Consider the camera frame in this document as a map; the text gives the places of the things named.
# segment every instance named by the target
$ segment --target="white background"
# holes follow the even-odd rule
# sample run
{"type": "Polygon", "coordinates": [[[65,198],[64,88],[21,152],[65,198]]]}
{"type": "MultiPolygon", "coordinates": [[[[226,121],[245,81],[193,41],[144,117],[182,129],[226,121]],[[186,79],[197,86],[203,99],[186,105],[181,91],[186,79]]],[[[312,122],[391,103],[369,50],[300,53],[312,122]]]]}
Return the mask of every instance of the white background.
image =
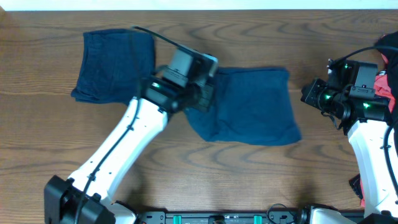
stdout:
{"type": "Polygon", "coordinates": [[[398,0],[0,0],[6,11],[398,9],[398,0]]]}

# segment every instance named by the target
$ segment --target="wood grain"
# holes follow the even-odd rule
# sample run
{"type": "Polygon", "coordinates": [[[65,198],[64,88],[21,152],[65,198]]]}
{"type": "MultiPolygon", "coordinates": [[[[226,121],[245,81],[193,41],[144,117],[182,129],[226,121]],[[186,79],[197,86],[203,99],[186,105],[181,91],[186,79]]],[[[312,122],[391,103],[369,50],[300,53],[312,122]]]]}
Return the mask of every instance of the wood grain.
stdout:
{"type": "MultiPolygon", "coordinates": [[[[147,147],[116,199],[133,207],[265,210],[325,203],[360,209],[348,185],[358,173],[341,131],[300,102],[326,78],[328,58],[398,29],[397,11],[9,12],[0,24],[0,223],[43,223],[43,188],[94,153],[126,107],[74,102],[82,32],[133,24],[220,60],[223,67],[285,66],[303,140],[283,147],[204,142],[183,114],[147,147]]],[[[157,63],[173,47],[157,42],[157,63]]],[[[355,57],[380,62],[377,52],[355,57]]]]}

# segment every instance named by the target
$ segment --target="green light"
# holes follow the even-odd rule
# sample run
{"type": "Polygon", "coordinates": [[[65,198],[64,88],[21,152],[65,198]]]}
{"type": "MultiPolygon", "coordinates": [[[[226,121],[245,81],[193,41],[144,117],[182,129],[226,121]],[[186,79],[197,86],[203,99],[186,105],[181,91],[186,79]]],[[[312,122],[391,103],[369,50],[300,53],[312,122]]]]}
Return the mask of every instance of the green light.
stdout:
{"type": "Polygon", "coordinates": [[[156,87],[156,88],[160,88],[160,85],[157,83],[152,83],[152,86],[156,87]]]}

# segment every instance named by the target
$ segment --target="wooden table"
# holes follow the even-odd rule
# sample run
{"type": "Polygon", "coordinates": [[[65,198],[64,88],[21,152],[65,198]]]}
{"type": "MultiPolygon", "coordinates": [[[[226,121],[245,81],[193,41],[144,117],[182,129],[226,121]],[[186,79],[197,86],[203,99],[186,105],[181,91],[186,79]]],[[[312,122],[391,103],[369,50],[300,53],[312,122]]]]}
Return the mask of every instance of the wooden table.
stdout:
{"type": "MultiPolygon", "coordinates": [[[[183,114],[147,147],[115,199],[138,210],[265,210],[324,203],[360,209],[348,180],[358,173],[342,131],[300,102],[326,78],[328,58],[398,29],[398,11],[8,12],[0,25],[0,223],[43,223],[43,188],[94,153],[124,113],[121,104],[70,97],[83,32],[148,27],[217,57],[222,67],[285,66],[303,140],[284,147],[205,142],[183,114]]],[[[174,48],[157,42],[157,63],[174,48]]],[[[357,57],[381,63],[376,51],[357,57]]]]}

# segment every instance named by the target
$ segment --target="dark blue towel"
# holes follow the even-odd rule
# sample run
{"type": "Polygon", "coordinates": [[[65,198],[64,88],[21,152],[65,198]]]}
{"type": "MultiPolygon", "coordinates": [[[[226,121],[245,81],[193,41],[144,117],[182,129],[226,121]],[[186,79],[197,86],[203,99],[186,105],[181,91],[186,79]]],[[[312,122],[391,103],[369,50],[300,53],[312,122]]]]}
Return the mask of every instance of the dark blue towel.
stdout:
{"type": "Polygon", "coordinates": [[[83,61],[71,96],[87,103],[128,105],[137,93],[137,73],[145,78],[154,70],[154,39],[128,29],[86,32],[83,37],[83,61]]]}
{"type": "Polygon", "coordinates": [[[281,146],[301,140],[283,68],[220,68],[209,112],[184,112],[206,141],[239,141],[281,146]]]}
{"type": "MultiPolygon", "coordinates": [[[[87,103],[129,104],[141,78],[154,71],[154,40],[126,29],[84,33],[85,50],[72,97],[87,103]]],[[[208,113],[185,110],[206,141],[281,146],[301,139],[282,68],[220,68],[215,103],[208,113]]]]}

